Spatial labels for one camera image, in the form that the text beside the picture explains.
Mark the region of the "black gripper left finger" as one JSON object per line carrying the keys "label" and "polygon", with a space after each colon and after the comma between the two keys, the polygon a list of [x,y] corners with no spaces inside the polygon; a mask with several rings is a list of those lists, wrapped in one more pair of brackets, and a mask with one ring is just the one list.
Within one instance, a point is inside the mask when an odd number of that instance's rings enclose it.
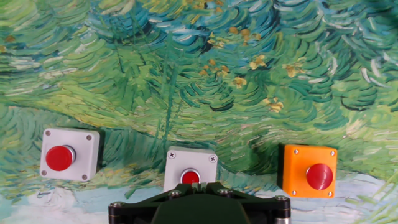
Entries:
{"label": "black gripper left finger", "polygon": [[117,201],[108,205],[109,224],[134,223],[137,217],[153,218],[157,209],[172,199],[188,196],[199,189],[199,183],[178,184],[174,189],[165,191],[137,203]]}

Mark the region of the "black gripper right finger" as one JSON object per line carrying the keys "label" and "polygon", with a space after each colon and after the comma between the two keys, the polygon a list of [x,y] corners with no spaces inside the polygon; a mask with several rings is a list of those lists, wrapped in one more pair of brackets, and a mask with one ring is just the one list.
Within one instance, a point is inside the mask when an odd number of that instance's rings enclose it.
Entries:
{"label": "black gripper right finger", "polygon": [[291,201],[284,195],[260,198],[229,189],[219,182],[201,183],[199,193],[208,196],[205,208],[226,223],[290,223]]}

